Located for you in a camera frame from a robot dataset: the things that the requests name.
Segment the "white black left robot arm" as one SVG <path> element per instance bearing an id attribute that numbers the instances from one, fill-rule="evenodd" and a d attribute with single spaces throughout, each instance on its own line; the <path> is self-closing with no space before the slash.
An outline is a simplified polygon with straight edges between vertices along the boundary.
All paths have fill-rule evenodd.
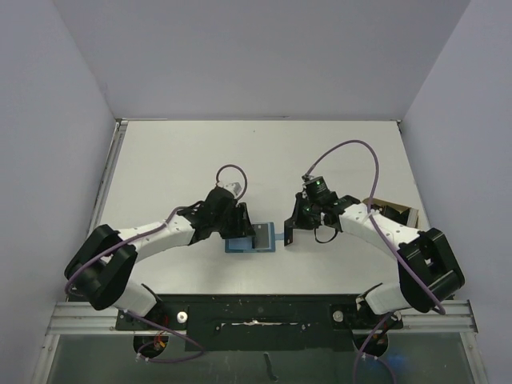
<path id="1" fill-rule="evenodd" d="M 76 289 L 96 310 L 115 307 L 134 313 L 144 328 L 160 324 L 163 309 L 155 294 L 136 282 L 137 262 L 163 251 L 192 246 L 213 233 L 223 239 L 255 236 L 242 188 L 234 182 L 217 185 L 204 201 L 177 207 L 160 222 L 124 230 L 96 227 L 65 269 L 65 291 Z"/>

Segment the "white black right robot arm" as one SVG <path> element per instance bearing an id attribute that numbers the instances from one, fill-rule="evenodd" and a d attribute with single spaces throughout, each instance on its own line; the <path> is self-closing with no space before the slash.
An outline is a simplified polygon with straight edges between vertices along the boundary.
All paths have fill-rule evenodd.
<path id="1" fill-rule="evenodd" d="M 463 287 L 465 277 L 443 232 L 421 231 L 383 216 L 360 200 L 338 196 L 324 177 L 303 177 L 290 218 L 284 222 L 284 244 L 295 230 L 316 231 L 321 226 L 336 234 L 355 236 L 396 259 L 398 282 L 380 282 L 360 294 L 357 320 L 373 327 L 387 313 L 413 308 L 421 313 L 444 314 L 442 302 Z"/>

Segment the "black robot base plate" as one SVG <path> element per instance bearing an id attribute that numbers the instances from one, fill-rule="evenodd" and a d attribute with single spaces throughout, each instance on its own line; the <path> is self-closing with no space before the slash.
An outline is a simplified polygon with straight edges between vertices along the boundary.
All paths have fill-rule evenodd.
<path id="1" fill-rule="evenodd" d="M 118 310 L 114 330 L 134 335 L 134 350 L 154 358 L 173 338 L 187 352 L 351 350 L 357 331 L 376 329 L 372 342 L 386 347 L 389 330 L 400 330 L 400 314 L 389 318 L 357 308 L 353 295 L 163 294 L 145 316 Z"/>

